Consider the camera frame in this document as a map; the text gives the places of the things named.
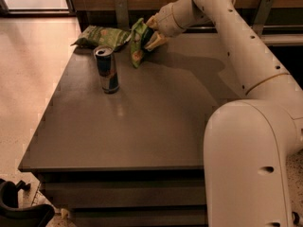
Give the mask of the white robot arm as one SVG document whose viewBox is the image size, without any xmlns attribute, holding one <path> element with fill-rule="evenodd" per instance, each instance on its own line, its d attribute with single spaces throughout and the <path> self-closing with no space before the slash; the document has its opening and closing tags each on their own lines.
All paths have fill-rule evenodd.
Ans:
<svg viewBox="0 0 303 227">
<path fill-rule="evenodd" d="M 209 118 L 204 169 L 209 227 L 300 227 L 286 159 L 303 148 L 303 91 L 234 7 L 235 0 L 178 0 L 148 25 L 174 37 L 207 17 L 245 97 Z"/>
</svg>

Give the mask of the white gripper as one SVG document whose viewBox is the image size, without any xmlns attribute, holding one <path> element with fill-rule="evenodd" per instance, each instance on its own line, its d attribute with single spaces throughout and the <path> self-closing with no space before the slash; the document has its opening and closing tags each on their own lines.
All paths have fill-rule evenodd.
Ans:
<svg viewBox="0 0 303 227">
<path fill-rule="evenodd" d="M 172 3 L 162 7 L 146 22 L 146 25 L 162 33 L 155 31 L 151 35 L 150 40 L 144 45 L 147 51 L 153 51 L 156 47 L 165 44 L 169 40 L 168 37 L 176 37 L 185 31 L 175 21 Z"/>
</svg>

